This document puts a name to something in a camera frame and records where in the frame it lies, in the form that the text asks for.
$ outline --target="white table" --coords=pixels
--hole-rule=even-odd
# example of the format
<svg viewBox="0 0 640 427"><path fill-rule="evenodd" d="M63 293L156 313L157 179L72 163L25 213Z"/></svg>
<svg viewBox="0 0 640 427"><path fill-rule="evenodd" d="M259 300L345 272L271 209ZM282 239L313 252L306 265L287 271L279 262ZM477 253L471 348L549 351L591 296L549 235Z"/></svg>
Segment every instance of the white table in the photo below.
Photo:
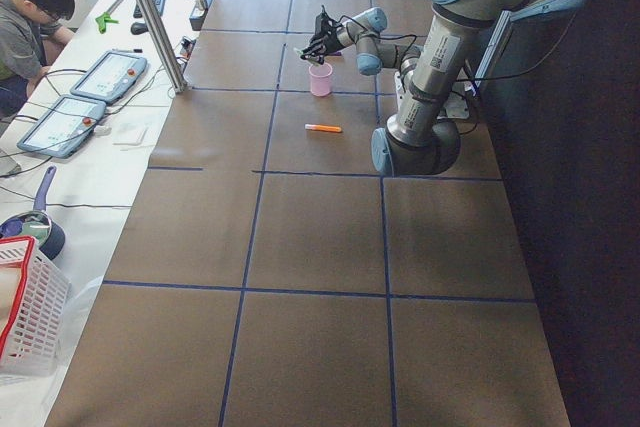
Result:
<svg viewBox="0 0 640 427"><path fill-rule="evenodd" d="M98 32L95 17L105 12L113 2L98 1L51 69L86 70L106 50L142 49L142 55L149 62L147 70L128 95L113 106L118 109L127 103L121 112L104 123L111 127L111 133L90 137L69 159L52 159L30 172L0 179L0 187L33 197L46 166L57 167L47 195L47 213L65 231L65 246L54 263L71 282L63 318L58 366L49 377L19 382L8 382L6 377L3 382L0 374L0 427L44 425L129 214L127 206L134 201L147 168L149 154L174 96L151 36L148 33L137 36L130 33L135 0L124 0L111 14L119 23L107 24L104 34ZM183 36L191 39L197 37L198 33L191 29L188 20L193 7L193 0L166 0L163 21L171 44L176 46L176 53L180 50L178 46ZM55 90L46 79L43 80L20 114L40 117L46 107L58 98L58 93L68 93L79 75L50 75ZM154 76L151 88L128 103ZM31 125L30 121L16 119L0 138L0 148L11 154L19 152L16 143ZM131 125L147 127L142 143L137 146L114 145L118 130ZM15 156L23 171L37 166L46 158L26 153ZM0 219L33 207L32 200L5 190L0 190L0 199ZM89 204L96 207L69 208L50 204Z"/></svg>

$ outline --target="orange marker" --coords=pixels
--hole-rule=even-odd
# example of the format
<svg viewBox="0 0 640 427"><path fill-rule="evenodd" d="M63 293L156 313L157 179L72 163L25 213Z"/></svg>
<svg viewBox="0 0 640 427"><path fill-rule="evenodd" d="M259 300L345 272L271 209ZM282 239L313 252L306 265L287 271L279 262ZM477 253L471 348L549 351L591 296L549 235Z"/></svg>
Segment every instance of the orange marker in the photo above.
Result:
<svg viewBox="0 0 640 427"><path fill-rule="evenodd" d="M337 134L342 132L342 127L335 125L304 124L304 128L307 130L317 130L319 132L335 132Z"/></svg>

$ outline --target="red basket rim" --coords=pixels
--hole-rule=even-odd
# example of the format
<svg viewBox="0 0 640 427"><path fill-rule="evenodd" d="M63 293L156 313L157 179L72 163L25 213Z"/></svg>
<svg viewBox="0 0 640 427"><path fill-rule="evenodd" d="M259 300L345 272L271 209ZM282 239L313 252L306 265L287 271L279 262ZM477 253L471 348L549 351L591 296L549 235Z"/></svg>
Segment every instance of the red basket rim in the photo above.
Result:
<svg viewBox="0 0 640 427"><path fill-rule="evenodd" d="M31 258L31 254L36 245L36 239L31 236L9 237L7 239L0 239L0 245L24 241L27 241L27 251L25 252L24 258L22 260L22 265L20 266L20 283L18 284L18 289L16 290L16 296L13 299L11 311L9 312L9 319L7 320L7 325L4 327L4 329L2 329L2 333L0 333L0 356L2 356L2 353L4 352L4 346L7 341L7 337L9 336L9 331L11 330L11 327L13 327L13 323L16 321L16 317L18 316L18 310L20 309L20 303L22 302L22 296L24 295L24 289L27 284L27 260Z"/></svg>

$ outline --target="pot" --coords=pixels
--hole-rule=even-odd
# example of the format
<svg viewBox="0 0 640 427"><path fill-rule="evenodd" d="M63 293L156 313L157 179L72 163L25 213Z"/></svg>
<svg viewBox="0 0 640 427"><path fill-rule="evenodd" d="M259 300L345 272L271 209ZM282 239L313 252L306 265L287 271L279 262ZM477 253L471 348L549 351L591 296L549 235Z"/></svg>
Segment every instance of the pot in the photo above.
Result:
<svg viewBox="0 0 640 427"><path fill-rule="evenodd" d="M35 237L40 252L50 260L56 258L60 253L65 241L62 227L56 224L45 212L47 207L47 192L49 191L49 186L55 174L55 166L47 168L38 192L36 193L33 210L14 215L0 225L0 236L2 238L15 237L18 235Z"/></svg>

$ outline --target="t-shirt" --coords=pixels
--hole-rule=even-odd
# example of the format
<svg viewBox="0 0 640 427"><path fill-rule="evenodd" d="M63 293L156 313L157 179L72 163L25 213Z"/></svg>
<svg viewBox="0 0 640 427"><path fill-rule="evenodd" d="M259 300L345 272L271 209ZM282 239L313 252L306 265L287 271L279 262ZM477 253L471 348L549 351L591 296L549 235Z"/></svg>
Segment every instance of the t-shirt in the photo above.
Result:
<svg viewBox="0 0 640 427"><path fill-rule="evenodd" d="M41 25L26 19L11 0L0 0L0 80L13 75L36 77L47 65L42 35L51 35L59 22Z"/></svg>

